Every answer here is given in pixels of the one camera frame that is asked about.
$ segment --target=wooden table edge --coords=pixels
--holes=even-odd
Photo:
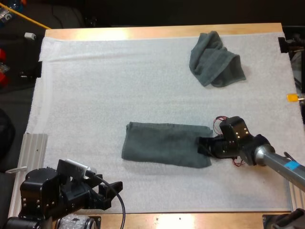
[[[121,27],[46,30],[45,36],[70,41],[118,41],[199,36],[217,31],[220,35],[283,32],[280,23]]]

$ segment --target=folded gray towel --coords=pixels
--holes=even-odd
[[[197,153],[196,138],[211,137],[206,126],[132,123],[126,126],[122,158],[131,161],[156,162],[203,168],[210,158]]]
[[[201,33],[190,57],[190,70],[203,86],[225,87],[245,80],[240,56],[227,51],[217,32]]]

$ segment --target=black cable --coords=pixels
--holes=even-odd
[[[63,29],[62,21],[54,14],[54,5],[51,6],[51,11],[52,11],[53,17],[59,22],[59,24],[61,25],[61,28]]]
[[[121,223],[120,229],[123,229],[124,225],[125,225],[126,212],[125,212],[125,205],[124,205],[124,202],[123,202],[120,194],[107,181],[105,181],[104,179],[96,176],[95,173],[87,170],[86,171],[86,176],[88,176],[90,178],[92,178],[93,176],[95,178],[98,178],[102,183],[104,183],[107,187],[109,187],[112,190],[112,192],[117,196],[117,198],[119,199],[119,201],[121,203],[121,206],[122,206],[122,214],[123,214],[123,216],[122,216],[122,223]]]

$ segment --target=red object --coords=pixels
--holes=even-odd
[[[6,53],[3,49],[0,49],[0,62],[5,62],[6,60]]]
[[[5,87],[8,85],[9,79],[5,76],[5,74],[0,73],[0,87]]]

